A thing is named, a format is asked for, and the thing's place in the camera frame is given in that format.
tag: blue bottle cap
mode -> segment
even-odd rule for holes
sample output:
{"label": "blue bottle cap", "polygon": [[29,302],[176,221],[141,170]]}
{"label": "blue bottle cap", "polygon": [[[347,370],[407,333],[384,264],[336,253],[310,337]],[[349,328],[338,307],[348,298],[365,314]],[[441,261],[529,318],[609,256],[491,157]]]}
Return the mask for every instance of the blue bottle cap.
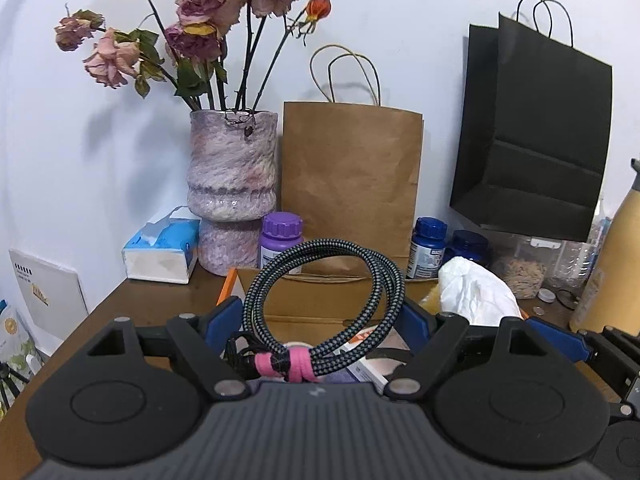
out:
{"label": "blue bottle cap", "polygon": [[464,229],[458,229],[453,231],[451,237],[451,245],[461,251],[475,250],[478,253],[484,253],[489,246],[489,240],[483,237],[481,234],[473,231],[465,231]]}
{"label": "blue bottle cap", "polygon": [[415,232],[425,238],[442,240],[447,236],[447,225],[437,218],[421,216],[415,221]]}

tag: braided cable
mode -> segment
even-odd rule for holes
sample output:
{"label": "braided cable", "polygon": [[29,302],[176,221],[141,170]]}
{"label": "braided cable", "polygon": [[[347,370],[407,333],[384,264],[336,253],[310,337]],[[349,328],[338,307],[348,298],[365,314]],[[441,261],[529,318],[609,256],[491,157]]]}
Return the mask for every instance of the braided cable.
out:
{"label": "braided cable", "polygon": [[[330,374],[345,368],[373,350],[393,327],[404,301],[404,276],[399,267],[383,254],[337,238],[320,238],[298,244],[271,260],[255,277],[247,291],[242,310],[242,325],[271,351],[272,360],[280,371],[289,369],[286,346],[271,335],[264,319],[264,302],[273,284],[290,270],[329,256],[357,256],[369,267],[371,294],[362,311],[345,330],[310,350],[311,364],[316,376]],[[376,329],[356,348],[333,354],[355,336],[371,320],[378,308],[383,292],[386,309]]]}

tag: orange rose bud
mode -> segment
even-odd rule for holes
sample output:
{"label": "orange rose bud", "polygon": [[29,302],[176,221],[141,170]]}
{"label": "orange rose bud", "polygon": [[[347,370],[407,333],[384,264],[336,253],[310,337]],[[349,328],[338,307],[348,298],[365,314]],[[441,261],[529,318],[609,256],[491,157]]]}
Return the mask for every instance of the orange rose bud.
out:
{"label": "orange rose bud", "polygon": [[331,0],[309,0],[306,4],[306,22],[317,22],[331,12]]}

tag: circular pad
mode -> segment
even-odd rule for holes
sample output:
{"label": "circular pad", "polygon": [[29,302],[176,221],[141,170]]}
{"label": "circular pad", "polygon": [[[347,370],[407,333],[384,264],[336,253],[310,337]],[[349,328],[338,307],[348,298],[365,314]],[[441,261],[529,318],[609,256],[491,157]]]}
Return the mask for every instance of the circular pad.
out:
{"label": "circular pad", "polygon": [[442,429],[501,465],[548,467],[585,455],[607,428],[606,400],[575,368],[526,360],[518,367],[489,362],[446,381],[434,406]]}
{"label": "circular pad", "polygon": [[640,478],[640,422],[624,420],[609,426],[592,462],[616,480]]}
{"label": "circular pad", "polygon": [[168,370],[108,357],[60,368],[31,397],[27,425],[43,457],[91,467],[144,462],[173,449],[200,397]]}

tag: white wall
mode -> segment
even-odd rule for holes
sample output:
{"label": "white wall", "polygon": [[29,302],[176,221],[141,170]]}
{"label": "white wall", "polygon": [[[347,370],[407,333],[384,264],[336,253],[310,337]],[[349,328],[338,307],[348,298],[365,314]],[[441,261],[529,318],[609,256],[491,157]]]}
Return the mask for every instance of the white wall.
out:
{"label": "white wall", "polygon": [[[174,21],[174,0],[155,1],[165,25]],[[640,152],[640,0],[561,1],[574,20],[576,47],[614,67],[604,183],[606,209],[613,212],[633,178],[628,160]],[[151,216],[183,203],[186,193],[186,106],[171,97],[167,84],[153,84],[143,103],[132,85],[113,90],[93,82],[81,63],[90,41],[70,53],[54,44],[52,28],[65,2],[72,12],[102,12],[108,25],[123,30],[148,13],[145,0],[0,0],[0,296],[21,308],[8,247],[76,269],[93,309],[124,279],[123,243]],[[383,104],[424,115],[416,214],[452,218],[447,203],[460,132],[463,39],[469,23],[496,25],[498,12],[512,15],[517,2],[332,0],[330,17],[306,48],[301,41],[287,43],[260,108],[281,111],[285,100],[321,99],[306,68],[318,46],[342,43],[366,53],[380,72]],[[542,12],[540,22],[546,24]],[[154,28],[153,21],[146,26]],[[268,23],[250,94],[281,30],[280,20]],[[568,39],[561,16],[554,31]],[[229,37],[230,94],[238,84],[244,38],[244,26],[236,25]],[[338,96],[367,102],[362,85],[354,83],[356,69],[341,63]],[[42,346],[56,343],[35,334]]]}

